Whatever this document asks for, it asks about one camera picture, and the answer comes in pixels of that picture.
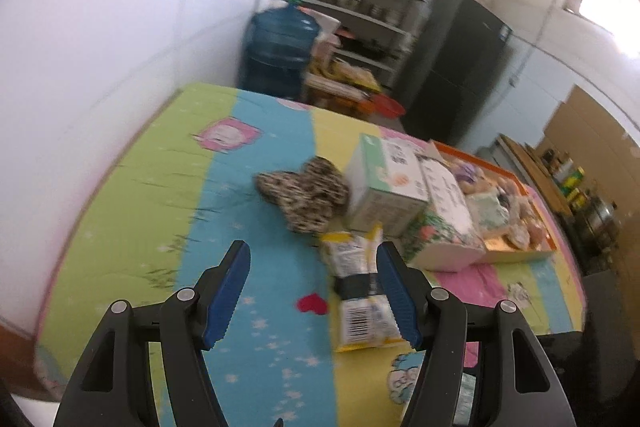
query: bed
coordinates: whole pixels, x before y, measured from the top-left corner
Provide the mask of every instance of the bed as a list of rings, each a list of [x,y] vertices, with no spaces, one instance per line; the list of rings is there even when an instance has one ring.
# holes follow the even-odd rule
[[[401,406],[388,397],[386,375],[408,344],[334,352],[335,296],[314,240],[289,232],[279,209],[252,184],[257,172],[297,170],[313,155],[343,169],[362,132],[423,145],[296,102],[186,87],[114,166],[69,241],[37,342],[40,378],[52,394],[61,395],[113,301],[163,301],[242,239],[252,269],[226,337],[205,353],[229,424],[271,425],[282,417],[306,427],[396,425]],[[552,234],[561,248],[548,259],[428,278],[463,301],[493,306],[516,299],[536,334],[580,330],[584,294],[568,248],[558,230]],[[311,293],[328,299],[328,315],[296,309]],[[150,345],[150,358],[161,425],[170,426],[158,345]]]

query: black refrigerator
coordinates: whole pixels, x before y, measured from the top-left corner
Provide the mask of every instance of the black refrigerator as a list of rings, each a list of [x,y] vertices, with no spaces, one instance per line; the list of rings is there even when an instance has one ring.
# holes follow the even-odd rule
[[[455,145],[491,93],[510,35],[475,0],[435,0],[392,89],[405,132]]]

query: plastic bag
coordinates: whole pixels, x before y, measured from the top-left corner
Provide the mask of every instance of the plastic bag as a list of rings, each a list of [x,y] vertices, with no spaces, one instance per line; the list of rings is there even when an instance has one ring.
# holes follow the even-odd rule
[[[336,351],[401,342],[391,306],[378,284],[376,251],[382,242],[382,226],[373,227],[367,237],[332,232],[321,241],[341,301]]]

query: window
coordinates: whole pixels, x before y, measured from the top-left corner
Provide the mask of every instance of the window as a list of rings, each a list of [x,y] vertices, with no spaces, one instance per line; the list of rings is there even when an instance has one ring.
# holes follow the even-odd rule
[[[640,57],[640,0],[567,0],[566,9],[611,32],[625,54]]]

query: white box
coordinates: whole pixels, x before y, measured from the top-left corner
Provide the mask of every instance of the white box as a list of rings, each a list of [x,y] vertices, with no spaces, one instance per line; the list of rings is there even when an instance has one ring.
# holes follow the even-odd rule
[[[344,175],[352,230],[367,232],[380,222],[385,235],[398,237],[427,205],[420,166],[408,146],[361,134]]]
[[[485,254],[465,197],[453,174],[442,163],[420,159],[429,203],[401,237],[402,258],[411,267],[457,272]]]

